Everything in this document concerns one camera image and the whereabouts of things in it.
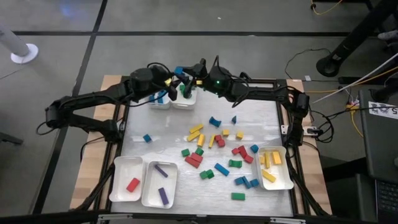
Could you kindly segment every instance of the yellow block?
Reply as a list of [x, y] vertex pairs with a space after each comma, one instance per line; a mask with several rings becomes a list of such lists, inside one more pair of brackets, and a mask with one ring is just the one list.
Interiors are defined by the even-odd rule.
[[228, 129], [224, 129], [223, 130], [223, 136], [229, 136], [229, 130]]
[[209, 149], [211, 149], [211, 147], [213, 147], [213, 142], [214, 142], [214, 138], [215, 138], [215, 137], [216, 137], [215, 134], [212, 134], [212, 135], [211, 135], [210, 143], [209, 143]]
[[261, 170], [261, 172], [262, 172], [262, 176], [265, 177], [267, 180], [271, 181], [272, 183], [275, 182], [276, 177], [274, 177], [273, 175], [270, 175], [270, 173], [268, 173], [265, 170]]
[[282, 161], [280, 160], [279, 152], [272, 152], [272, 158], [274, 160], [274, 165], [282, 164]]
[[200, 135], [200, 132], [199, 131], [195, 131], [194, 133], [192, 133], [191, 135], [189, 135], [187, 137], [187, 141], [192, 141], [195, 138], [199, 137], [199, 135]]
[[264, 156], [260, 156], [260, 164], [264, 164], [265, 163], [265, 158], [264, 158]]
[[200, 134], [199, 139], [198, 139], [198, 146], [203, 147], [204, 143], [205, 143], [205, 135]]
[[242, 131], [238, 131], [238, 133], [236, 133], [236, 139], [242, 140], [242, 138], [243, 138], [243, 132]]
[[189, 130], [189, 133], [194, 133], [195, 131], [199, 131], [203, 128], [203, 124], [198, 124], [195, 127], [191, 128], [191, 130]]
[[266, 152], [266, 168], [270, 168], [271, 167], [271, 159], [269, 158], [269, 152]]

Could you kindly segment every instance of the white cable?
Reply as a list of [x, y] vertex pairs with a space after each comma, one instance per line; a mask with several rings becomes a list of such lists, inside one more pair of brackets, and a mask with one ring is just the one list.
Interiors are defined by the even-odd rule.
[[312, 103], [317, 103], [317, 102], [319, 102], [319, 101], [321, 101], [321, 100], [324, 100], [324, 99], [328, 98], [328, 97], [331, 96], [331, 95], [334, 95], [334, 94], [336, 94], [336, 93], [339, 93], [339, 92], [341, 92], [341, 91], [347, 89], [348, 87], [353, 86], [353, 85], [359, 83], [360, 81], [364, 80], [364, 79], [367, 78], [368, 76], [370, 76], [370, 75], [372, 75], [373, 73], [377, 72], [380, 68], [382, 68], [383, 66], [385, 66], [387, 63], [389, 63], [392, 59], [396, 58], [397, 56], [398, 56], [398, 53], [396, 53], [396, 54], [395, 54], [394, 56], [392, 56], [389, 60], [386, 60], [386, 62], [384, 62], [383, 64], [381, 64], [380, 66], [378, 66], [375, 70], [369, 72], [367, 75], [365, 75], [364, 77], [360, 78], [359, 80], [356, 80], [355, 82], [349, 84], [348, 86], [345, 86], [344, 88], [341, 88], [341, 89], [339, 89], [339, 90], [336, 90], [336, 91], [334, 91], [333, 93], [330, 93], [329, 95], [324, 96], [324, 97], [320, 98], [319, 100], [316, 100], [316, 101], [314, 101], [314, 102], [312, 102]]

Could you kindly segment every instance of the wooden board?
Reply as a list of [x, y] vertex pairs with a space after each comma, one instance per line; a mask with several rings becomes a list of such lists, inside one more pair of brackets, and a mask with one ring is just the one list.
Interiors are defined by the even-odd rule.
[[[120, 75], [106, 75], [104, 76], [101, 90], [105, 90], [111, 85], [117, 84], [120, 81]], [[300, 80], [287, 80], [287, 84], [295, 87], [300, 91], [303, 91], [303, 85]], [[112, 119], [114, 109], [114, 105], [97, 106], [94, 112], [94, 119]], [[121, 108], [119, 116], [122, 115], [123, 110], [124, 109]], [[282, 110], [282, 114], [284, 116], [284, 121], [287, 121], [287, 113], [285, 109]], [[309, 115], [303, 120], [303, 126], [311, 126], [311, 120]], [[100, 133], [90, 133], [88, 135], [87, 141], [98, 138], [100, 136]], [[314, 144], [316, 146], [314, 138], [304, 137], [304, 141]], [[98, 183], [101, 167], [103, 164], [105, 148], [106, 142], [104, 142], [103, 139], [86, 146], [70, 208], [75, 208], [79, 206]], [[115, 148], [113, 148], [113, 153], [110, 160], [113, 160], [114, 150]], [[320, 164], [318, 152], [308, 145], [300, 146], [299, 150], [306, 186], [315, 198], [315, 200], [322, 206], [322, 208], [326, 212], [331, 214], [329, 198], [326, 191], [325, 181], [323, 179], [322, 167]], [[100, 208], [104, 208], [108, 187], [109, 182], [107, 183], [107, 185], [105, 186], [105, 190], [103, 191]], [[295, 191], [298, 203], [298, 212], [304, 214], [301, 194], [297, 186], [295, 186]]]

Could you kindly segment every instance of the gray floor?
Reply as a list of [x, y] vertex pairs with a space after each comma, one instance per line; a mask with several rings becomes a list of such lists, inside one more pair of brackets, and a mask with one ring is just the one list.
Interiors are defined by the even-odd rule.
[[[309, 10], [307, 0], [116, 0], [109, 1], [100, 31], [267, 31], [348, 32], [367, 14], [364, 4], [343, 4], [324, 16]], [[49, 1], [3, 0], [0, 21], [12, 30], [91, 31], [100, 0]], [[331, 4], [318, 4], [322, 11]], [[0, 47], [1, 130], [24, 139], [23, 146], [0, 144], [0, 216], [30, 212], [48, 163], [56, 132], [35, 135], [44, 121], [44, 108], [70, 95], [78, 75], [89, 36], [22, 36], [40, 49], [39, 58], [28, 65], [15, 65], [9, 52]], [[284, 67], [297, 52], [307, 48], [333, 50], [341, 37], [237, 37], [237, 36], [101, 36], [97, 37], [87, 65], [80, 93], [99, 89], [103, 75], [128, 75], [149, 62], [174, 68], [193, 65], [202, 57], [233, 73], [245, 71], [255, 78], [287, 78]], [[384, 44], [368, 39], [343, 64], [339, 76], [363, 76], [390, 55]], [[288, 68], [294, 78], [310, 75], [313, 80], [336, 80], [317, 73], [315, 63], [326, 52], [309, 52], [297, 57]], [[337, 82], [306, 82], [306, 90], [335, 89]], [[353, 88], [356, 96], [360, 86]], [[315, 100], [323, 95], [311, 94]], [[339, 95], [312, 106], [325, 114], [343, 110], [348, 95]], [[93, 109], [79, 112], [93, 115]], [[344, 114], [333, 120], [335, 140], [318, 144], [326, 166], [364, 156], [363, 140]], [[359, 114], [356, 122], [360, 125]], [[61, 152], [44, 212], [68, 209], [79, 169], [79, 150], [86, 133], [70, 128]]]

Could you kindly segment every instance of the black stand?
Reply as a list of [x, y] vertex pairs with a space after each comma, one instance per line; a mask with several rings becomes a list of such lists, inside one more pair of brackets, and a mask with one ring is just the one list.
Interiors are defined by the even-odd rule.
[[381, 0], [329, 56], [317, 62], [318, 72], [326, 77], [335, 77], [341, 64], [388, 16], [394, 13], [397, 5], [396, 0]]

